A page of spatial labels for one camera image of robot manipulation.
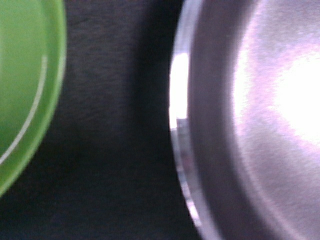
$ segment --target green plastic bowl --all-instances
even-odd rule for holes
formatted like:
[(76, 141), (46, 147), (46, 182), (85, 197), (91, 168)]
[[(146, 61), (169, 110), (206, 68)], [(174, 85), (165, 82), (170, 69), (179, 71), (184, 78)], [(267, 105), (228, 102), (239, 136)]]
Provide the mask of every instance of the green plastic bowl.
[(62, 0), (0, 1), (0, 196), (48, 128), (65, 62)]

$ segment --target black fabric surface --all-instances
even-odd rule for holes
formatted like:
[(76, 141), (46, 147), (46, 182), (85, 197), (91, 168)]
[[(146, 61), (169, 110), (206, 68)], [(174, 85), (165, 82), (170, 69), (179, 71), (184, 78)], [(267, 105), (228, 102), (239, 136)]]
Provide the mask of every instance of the black fabric surface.
[(199, 240), (168, 124), (180, 0), (70, 0), (50, 128), (0, 199), (0, 240)]

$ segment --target dark background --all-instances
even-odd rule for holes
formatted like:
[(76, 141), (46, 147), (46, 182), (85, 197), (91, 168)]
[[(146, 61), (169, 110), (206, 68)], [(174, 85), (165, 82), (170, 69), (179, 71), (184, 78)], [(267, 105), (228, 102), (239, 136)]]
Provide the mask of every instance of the dark background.
[(0, 240), (199, 240), (168, 124), (181, 0), (70, 0), (50, 128), (0, 199)]

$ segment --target stainless steel bowl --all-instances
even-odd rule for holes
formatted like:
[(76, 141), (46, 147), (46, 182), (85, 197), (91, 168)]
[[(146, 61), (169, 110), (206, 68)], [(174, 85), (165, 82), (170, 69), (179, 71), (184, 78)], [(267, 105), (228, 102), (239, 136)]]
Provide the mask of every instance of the stainless steel bowl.
[(205, 240), (320, 239), (320, 1), (186, 0), (169, 95)]

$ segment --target black tablecloth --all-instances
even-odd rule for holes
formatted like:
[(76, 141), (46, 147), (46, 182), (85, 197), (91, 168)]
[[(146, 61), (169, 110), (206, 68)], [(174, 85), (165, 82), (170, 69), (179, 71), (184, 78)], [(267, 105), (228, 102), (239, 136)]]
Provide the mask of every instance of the black tablecloth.
[(50, 128), (0, 199), (0, 240), (198, 240), (168, 124), (180, 0), (66, 1)]

